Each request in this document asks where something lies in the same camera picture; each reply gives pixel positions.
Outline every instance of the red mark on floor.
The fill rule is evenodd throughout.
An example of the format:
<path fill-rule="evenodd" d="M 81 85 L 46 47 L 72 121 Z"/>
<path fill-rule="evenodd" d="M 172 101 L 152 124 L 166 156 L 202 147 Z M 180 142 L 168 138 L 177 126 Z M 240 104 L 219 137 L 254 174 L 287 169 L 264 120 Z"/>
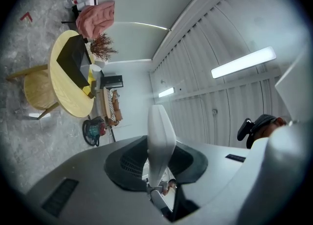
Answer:
<path fill-rule="evenodd" d="M 23 15 L 22 18 L 20 18 L 20 20 L 23 21 L 26 16 L 28 16 L 28 18 L 30 19 L 30 21 L 33 22 L 33 19 L 31 18 L 29 12 L 27 12 L 25 15 Z"/>

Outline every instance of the ceiling light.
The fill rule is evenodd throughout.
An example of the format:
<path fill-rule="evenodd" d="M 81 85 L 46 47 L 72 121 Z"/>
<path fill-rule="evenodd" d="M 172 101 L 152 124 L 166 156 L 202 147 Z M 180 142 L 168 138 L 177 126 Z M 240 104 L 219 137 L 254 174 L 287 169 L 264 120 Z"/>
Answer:
<path fill-rule="evenodd" d="M 147 23 L 141 23 L 141 22 L 134 22 L 136 24 L 142 24 L 142 25 L 147 25 L 147 26 L 151 26 L 151 27 L 158 27 L 158 28 L 162 28 L 164 30 L 168 30 L 166 27 L 160 27 L 160 26 L 156 26 L 156 25 L 151 25 L 151 24 L 147 24 Z"/>
<path fill-rule="evenodd" d="M 266 47 L 254 53 L 248 54 L 239 59 L 226 63 L 222 66 L 214 68 L 211 70 L 211 73 L 213 78 L 215 79 L 248 67 L 250 68 L 260 63 L 274 60 L 275 58 L 276 54 L 274 52 L 274 49 L 272 47 Z"/>
<path fill-rule="evenodd" d="M 170 89 L 165 90 L 165 91 L 161 92 L 160 94 L 158 94 L 158 97 L 161 98 L 161 97 L 164 97 L 166 95 L 172 94 L 174 92 L 175 92 L 174 88 L 170 88 Z"/>
<path fill-rule="evenodd" d="M 146 26 L 150 26 L 150 27 L 158 27 L 158 28 L 161 28 L 161 29 L 164 29 L 164 30 L 170 30 L 166 27 L 160 27 L 160 26 L 156 26 L 156 25 L 152 25 L 152 24 L 147 24 L 147 23 L 141 23 L 141 22 L 114 22 L 115 23 L 135 23 L 135 24 L 141 24 L 141 25 L 146 25 Z"/>

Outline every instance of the corrugated wall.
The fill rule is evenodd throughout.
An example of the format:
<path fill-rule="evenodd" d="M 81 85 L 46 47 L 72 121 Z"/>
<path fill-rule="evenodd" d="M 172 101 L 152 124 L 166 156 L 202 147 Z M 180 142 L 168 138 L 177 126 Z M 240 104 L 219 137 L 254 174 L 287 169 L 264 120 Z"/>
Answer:
<path fill-rule="evenodd" d="M 151 73 L 156 103 L 165 107 L 177 136 L 244 148 L 246 141 L 237 140 L 237 131 L 245 118 L 255 120 L 263 113 L 288 115 L 274 87 L 279 76 L 259 81 L 249 79 L 286 65 L 286 60 L 279 60 L 286 55 L 281 43 L 274 46 L 279 56 L 275 62 L 219 79 L 211 75 L 211 69 L 270 45 L 264 35 L 271 30 L 264 24 L 272 27 L 277 17 L 259 11 L 263 5 L 267 8 L 267 3 L 268 0 L 222 0 L 195 23 Z M 285 24 L 279 23 L 279 29 Z M 274 31 L 269 39 L 276 44 L 279 36 Z M 290 45 L 298 48 L 292 41 Z M 242 79 L 247 83 L 232 87 Z M 174 96 L 157 99 L 159 92 L 170 87 L 175 87 Z"/>

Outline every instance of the chair leg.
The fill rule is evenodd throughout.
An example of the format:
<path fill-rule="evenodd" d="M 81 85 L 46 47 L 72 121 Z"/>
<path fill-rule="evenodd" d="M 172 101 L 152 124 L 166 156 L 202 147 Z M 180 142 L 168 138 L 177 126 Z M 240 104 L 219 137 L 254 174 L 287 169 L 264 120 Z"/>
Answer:
<path fill-rule="evenodd" d="M 48 69 L 48 64 L 31 67 L 31 68 L 9 75 L 8 77 L 6 77 L 6 80 L 12 80 L 13 78 L 16 78 L 22 75 L 27 75 L 30 73 L 34 73 L 34 72 L 38 72 L 38 71 L 46 70 L 46 69 Z"/>
<path fill-rule="evenodd" d="M 46 109 L 38 118 L 37 120 L 40 120 L 41 118 L 43 118 L 46 114 L 50 113 L 52 110 L 54 110 L 57 106 L 59 106 L 59 103 L 56 102 L 54 103 L 51 107 L 49 107 L 48 109 Z"/>

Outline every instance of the pink cloth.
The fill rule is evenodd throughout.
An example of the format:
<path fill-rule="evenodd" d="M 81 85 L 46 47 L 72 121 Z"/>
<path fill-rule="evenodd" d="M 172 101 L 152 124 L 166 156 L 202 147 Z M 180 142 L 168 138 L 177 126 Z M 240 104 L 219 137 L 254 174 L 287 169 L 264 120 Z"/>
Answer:
<path fill-rule="evenodd" d="M 114 22 L 114 1 L 86 6 L 76 20 L 78 32 L 84 38 L 96 39 Z"/>

